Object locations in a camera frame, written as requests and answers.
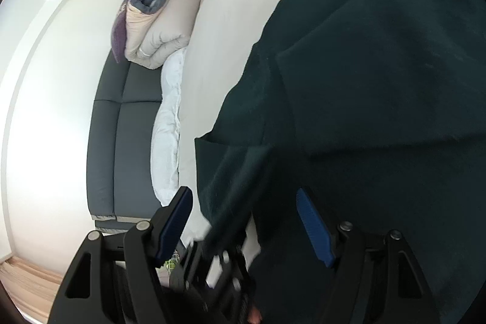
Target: purple cushion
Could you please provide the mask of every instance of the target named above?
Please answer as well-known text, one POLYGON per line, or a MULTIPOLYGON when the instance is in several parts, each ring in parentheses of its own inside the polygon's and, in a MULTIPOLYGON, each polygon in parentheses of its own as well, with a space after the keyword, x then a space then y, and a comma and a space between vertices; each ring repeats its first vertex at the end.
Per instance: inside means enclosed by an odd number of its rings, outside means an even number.
POLYGON ((111 29, 111 50, 117 63, 125 59, 126 5, 128 1, 123 0, 111 29))

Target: folded comforter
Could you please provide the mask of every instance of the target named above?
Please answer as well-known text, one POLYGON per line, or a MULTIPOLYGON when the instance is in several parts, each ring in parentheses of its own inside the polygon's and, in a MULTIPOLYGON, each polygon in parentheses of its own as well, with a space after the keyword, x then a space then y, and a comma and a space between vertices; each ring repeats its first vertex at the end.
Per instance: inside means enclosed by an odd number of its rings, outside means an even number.
POLYGON ((296 211, 404 232, 444 324, 486 279, 484 0, 281 0, 214 128, 195 142, 209 255, 251 214, 265 323, 311 323, 333 271, 296 211))
POLYGON ((129 0, 125 56, 149 69, 187 46, 200 0, 129 0))

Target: blue gripper pad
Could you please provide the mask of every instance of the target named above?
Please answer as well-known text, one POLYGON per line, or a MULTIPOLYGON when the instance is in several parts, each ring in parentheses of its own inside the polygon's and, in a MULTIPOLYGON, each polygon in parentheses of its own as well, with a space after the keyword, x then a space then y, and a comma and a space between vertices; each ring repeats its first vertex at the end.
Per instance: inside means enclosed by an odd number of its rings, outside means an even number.
POLYGON ((189 214, 193 209, 192 191, 187 187, 181 188, 185 188, 185 190, 182 192, 179 202, 177 202, 165 224, 163 231, 160 234, 159 251, 156 255, 156 260, 160 265, 172 258, 172 255, 176 250, 177 242, 179 241, 182 231, 186 226, 189 214))
POLYGON ((334 265, 336 257, 332 253, 331 238, 326 225, 322 221, 317 209, 303 188, 299 188, 296 195, 297 212, 304 224, 307 236, 317 258, 328 268, 334 265))

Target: white wall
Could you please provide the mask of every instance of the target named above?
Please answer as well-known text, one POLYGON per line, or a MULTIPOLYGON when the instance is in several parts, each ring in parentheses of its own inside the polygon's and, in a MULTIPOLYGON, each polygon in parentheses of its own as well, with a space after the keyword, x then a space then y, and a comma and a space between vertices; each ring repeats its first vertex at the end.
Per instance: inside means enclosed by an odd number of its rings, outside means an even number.
POLYGON ((0 262, 13 249, 5 188, 11 110, 31 50, 62 0, 3 0, 0 4, 0 262))
POLYGON ((94 228, 87 142, 121 2, 65 3, 33 53, 13 112, 6 175, 16 254, 61 273, 94 228))

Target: dark green fabric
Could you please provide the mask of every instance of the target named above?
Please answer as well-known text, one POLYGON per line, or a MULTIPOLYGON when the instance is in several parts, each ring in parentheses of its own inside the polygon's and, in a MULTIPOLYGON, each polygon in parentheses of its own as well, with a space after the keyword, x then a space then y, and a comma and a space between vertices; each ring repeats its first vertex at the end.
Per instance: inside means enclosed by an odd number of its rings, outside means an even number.
POLYGON ((265 324, 313 322, 332 271, 295 208, 402 230, 443 323, 486 278, 484 0, 281 0, 214 128, 196 139, 207 253, 250 213, 265 324))

